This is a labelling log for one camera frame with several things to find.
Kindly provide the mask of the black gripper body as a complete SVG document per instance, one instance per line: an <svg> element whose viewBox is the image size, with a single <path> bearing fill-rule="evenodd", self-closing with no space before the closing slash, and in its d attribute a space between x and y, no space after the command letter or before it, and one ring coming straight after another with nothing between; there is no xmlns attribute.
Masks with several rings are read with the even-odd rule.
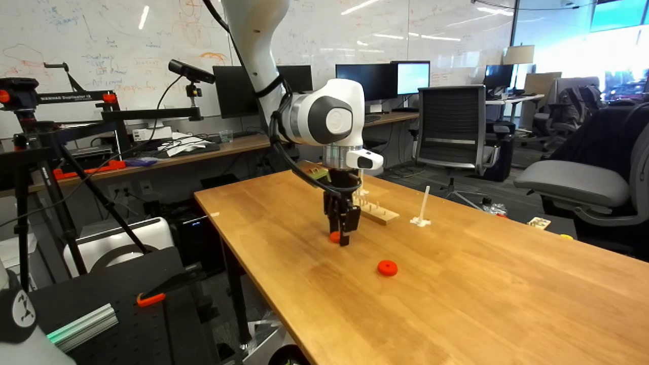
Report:
<svg viewBox="0 0 649 365"><path fill-rule="evenodd" d="M344 212L350 208L359 208L352 203L352 192L359 188L359 172L330 170L329 180L330 180L330 190L324 194L324 212L327 217L330 214L337 217L337 222L341 227Z"/></svg>

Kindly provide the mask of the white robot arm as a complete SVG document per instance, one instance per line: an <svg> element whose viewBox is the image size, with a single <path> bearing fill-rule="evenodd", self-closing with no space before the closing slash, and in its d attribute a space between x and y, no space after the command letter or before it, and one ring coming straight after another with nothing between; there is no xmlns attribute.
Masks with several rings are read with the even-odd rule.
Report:
<svg viewBox="0 0 649 365"><path fill-rule="evenodd" d="M361 170L383 167L383 157L362 144L365 92L352 78L329 78L322 87L298 81L277 64L272 38L289 0L221 0L214 7L203 0L217 25L230 35L266 122L272 147L289 169L324 192L329 234L338 246L359 224L361 207L352 201ZM324 178L314 178L289 156L289 145L321 145Z"/></svg>

